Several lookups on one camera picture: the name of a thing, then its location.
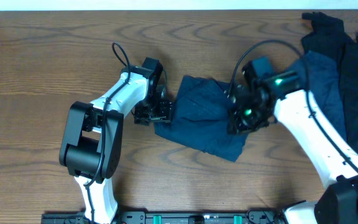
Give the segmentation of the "navy blue shorts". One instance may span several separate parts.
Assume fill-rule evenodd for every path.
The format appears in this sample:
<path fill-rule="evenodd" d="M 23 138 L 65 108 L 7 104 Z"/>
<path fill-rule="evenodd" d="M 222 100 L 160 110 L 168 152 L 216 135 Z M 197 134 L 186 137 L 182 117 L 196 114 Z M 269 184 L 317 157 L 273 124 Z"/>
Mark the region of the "navy blue shorts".
<path fill-rule="evenodd" d="M 233 103 L 224 92 L 229 84 L 184 76 L 175 100 L 171 123 L 155 123 L 155 134 L 169 141 L 235 162 L 246 134 L 229 134 L 228 111 Z"/>

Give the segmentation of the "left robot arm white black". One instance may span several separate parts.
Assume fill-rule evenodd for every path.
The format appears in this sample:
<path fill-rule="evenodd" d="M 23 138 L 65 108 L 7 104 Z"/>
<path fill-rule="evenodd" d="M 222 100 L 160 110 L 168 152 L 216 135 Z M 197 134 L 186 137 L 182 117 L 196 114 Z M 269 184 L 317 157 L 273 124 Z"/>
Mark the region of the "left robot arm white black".
<path fill-rule="evenodd" d="M 161 64 L 131 65 L 98 99 L 71 105 L 59 162 L 80 185 L 90 223 L 111 223 L 117 212 L 111 177 L 121 156 L 124 118 L 130 114 L 145 126 L 172 121 L 173 105 L 158 82 L 165 73 Z"/>

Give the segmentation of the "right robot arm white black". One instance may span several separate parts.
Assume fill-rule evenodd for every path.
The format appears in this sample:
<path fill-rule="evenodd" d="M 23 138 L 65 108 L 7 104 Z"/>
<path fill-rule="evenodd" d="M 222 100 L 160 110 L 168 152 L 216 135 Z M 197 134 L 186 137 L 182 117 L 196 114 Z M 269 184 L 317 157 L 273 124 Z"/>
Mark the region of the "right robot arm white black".
<path fill-rule="evenodd" d="M 283 208 L 275 223 L 358 223 L 358 154 L 343 140 L 296 72 L 268 76 L 244 70 L 246 85 L 231 82 L 229 132 L 256 132 L 270 117 L 298 141 L 316 169 L 324 193 L 317 202 Z"/>

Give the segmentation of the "blue denim garment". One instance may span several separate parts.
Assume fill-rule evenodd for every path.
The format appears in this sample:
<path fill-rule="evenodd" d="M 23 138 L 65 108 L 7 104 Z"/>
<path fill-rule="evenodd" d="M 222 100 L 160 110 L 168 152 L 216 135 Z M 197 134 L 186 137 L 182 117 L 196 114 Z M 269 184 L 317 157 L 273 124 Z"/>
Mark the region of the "blue denim garment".
<path fill-rule="evenodd" d="M 339 74 L 336 62 L 325 55 L 312 51 L 294 61 L 288 69 L 297 72 L 302 85 L 306 83 L 302 61 L 308 65 L 310 90 L 316 103 L 339 135 L 346 140 L 344 109 L 339 94 Z"/>

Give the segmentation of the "black garment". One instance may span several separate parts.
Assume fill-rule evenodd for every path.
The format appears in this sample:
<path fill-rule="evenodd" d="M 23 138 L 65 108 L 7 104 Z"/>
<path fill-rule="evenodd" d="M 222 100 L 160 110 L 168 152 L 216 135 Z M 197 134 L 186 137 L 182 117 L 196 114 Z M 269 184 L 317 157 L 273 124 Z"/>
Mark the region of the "black garment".
<path fill-rule="evenodd" d="M 344 109 L 347 143 L 358 153 L 358 43 L 344 30 L 344 22 L 322 12 L 304 12 L 302 19 L 311 22 L 313 31 L 301 44 L 333 59 L 339 74 L 339 94 Z"/>

